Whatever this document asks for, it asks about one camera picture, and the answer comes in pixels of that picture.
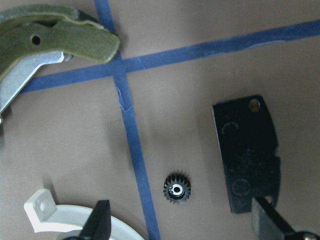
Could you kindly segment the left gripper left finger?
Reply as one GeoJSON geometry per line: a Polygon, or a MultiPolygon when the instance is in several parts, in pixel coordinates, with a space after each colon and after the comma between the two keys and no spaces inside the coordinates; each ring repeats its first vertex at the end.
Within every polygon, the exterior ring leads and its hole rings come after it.
{"type": "Polygon", "coordinates": [[[109,240],[111,236],[111,207],[109,200],[99,200],[83,226],[80,240],[109,240]]]}

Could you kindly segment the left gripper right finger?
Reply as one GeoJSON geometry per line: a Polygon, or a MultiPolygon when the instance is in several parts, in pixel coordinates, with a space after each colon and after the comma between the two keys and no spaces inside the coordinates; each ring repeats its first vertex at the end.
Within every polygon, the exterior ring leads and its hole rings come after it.
{"type": "Polygon", "coordinates": [[[263,197],[254,197],[251,203],[252,229],[259,240],[289,240],[295,230],[263,197]]]}

